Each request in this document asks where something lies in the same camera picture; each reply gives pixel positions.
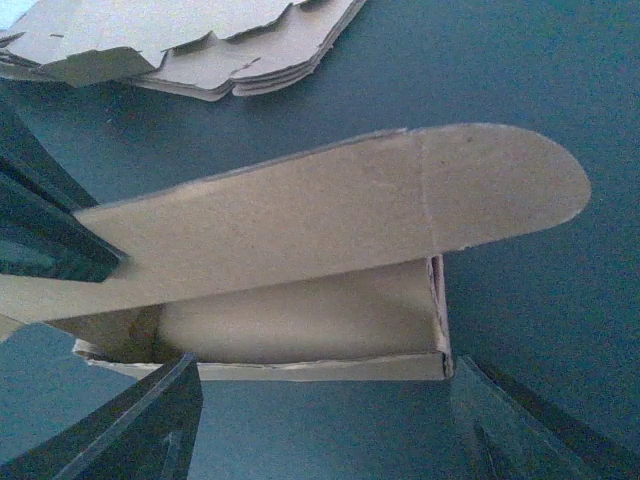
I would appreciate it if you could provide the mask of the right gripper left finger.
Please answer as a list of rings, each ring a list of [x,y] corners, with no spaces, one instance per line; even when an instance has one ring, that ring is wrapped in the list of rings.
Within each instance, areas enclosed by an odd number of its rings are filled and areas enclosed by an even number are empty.
[[[3,479],[185,479],[203,407],[194,355],[1,466]]]

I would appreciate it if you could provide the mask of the cardboard box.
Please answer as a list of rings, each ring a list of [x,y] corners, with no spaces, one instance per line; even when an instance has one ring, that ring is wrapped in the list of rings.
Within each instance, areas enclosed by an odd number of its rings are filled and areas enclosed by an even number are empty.
[[[445,380],[444,255],[561,225],[590,196],[530,130],[376,132],[78,211],[125,261],[100,283],[3,275],[1,335],[42,323],[135,378],[190,352],[209,381]]]

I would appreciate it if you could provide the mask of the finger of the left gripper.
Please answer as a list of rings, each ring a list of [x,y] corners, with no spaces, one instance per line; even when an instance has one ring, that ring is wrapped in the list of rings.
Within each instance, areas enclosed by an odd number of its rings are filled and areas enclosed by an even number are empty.
[[[1,272],[100,283],[127,255],[74,213],[97,204],[9,107],[1,109]]]

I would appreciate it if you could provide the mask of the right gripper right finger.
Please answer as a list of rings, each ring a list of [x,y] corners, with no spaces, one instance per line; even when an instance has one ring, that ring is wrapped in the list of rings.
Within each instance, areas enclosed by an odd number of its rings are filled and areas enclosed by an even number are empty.
[[[451,382],[473,479],[637,479],[639,456],[468,356]]]

